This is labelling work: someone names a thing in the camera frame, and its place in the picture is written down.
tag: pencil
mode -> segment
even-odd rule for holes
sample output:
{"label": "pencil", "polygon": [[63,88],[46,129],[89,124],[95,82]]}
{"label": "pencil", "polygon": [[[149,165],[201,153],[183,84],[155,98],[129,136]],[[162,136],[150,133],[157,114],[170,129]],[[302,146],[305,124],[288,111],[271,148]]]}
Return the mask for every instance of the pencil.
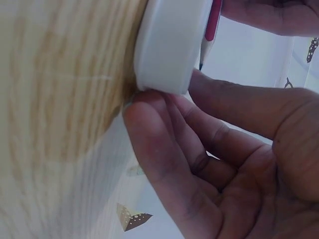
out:
{"label": "pencil", "polygon": [[205,36],[203,38],[201,49],[200,49],[200,61],[199,61],[199,70],[201,71],[206,58],[214,44],[215,36],[218,28],[220,13],[222,7],[222,0],[213,0]]}

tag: hand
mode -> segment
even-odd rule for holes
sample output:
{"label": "hand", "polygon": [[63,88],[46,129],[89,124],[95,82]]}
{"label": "hand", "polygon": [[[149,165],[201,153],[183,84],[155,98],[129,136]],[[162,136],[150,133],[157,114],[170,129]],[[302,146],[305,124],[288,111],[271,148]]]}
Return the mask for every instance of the hand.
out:
{"label": "hand", "polygon": [[278,35],[319,36],[318,0],[224,0],[222,15]]}
{"label": "hand", "polygon": [[239,86],[197,71],[190,94],[198,106],[149,91],[124,112],[137,159],[183,235],[318,238],[319,96]]}

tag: light wood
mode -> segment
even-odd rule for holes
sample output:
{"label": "light wood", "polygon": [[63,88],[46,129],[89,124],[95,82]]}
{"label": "light wood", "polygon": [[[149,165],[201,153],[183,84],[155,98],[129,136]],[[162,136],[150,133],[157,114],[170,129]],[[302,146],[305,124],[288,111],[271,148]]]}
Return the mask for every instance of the light wood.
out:
{"label": "light wood", "polygon": [[120,111],[147,0],[0,0],[0,238],[116,239],[144,176]]}

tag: fingernail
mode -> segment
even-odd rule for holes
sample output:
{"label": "fingernail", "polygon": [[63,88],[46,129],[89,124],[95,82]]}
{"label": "fingernail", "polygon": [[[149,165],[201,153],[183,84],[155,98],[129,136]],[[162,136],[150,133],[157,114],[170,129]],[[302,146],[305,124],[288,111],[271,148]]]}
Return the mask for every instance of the fingernail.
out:
{"label": "fingernail", "polygon": [[132,105],[133,100],[134,100],[135,96],[137,95],[137,93],[138,93],[138,92],[135,92],[135,93],[129,98],[128,102],[127,102],[126,104],[124,104],[122,112],[124,112],[129,106]]}

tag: white plastic container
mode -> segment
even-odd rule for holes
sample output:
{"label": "white plastic container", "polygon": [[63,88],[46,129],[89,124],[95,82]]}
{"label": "white plastic container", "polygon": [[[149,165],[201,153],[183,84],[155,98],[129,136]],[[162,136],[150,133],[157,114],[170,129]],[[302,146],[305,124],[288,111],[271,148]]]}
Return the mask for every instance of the white plastic container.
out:
{"label": "white plastic container", "polygon": [[149,0],[135,48],[140,90],[185,94],[212,0]]}

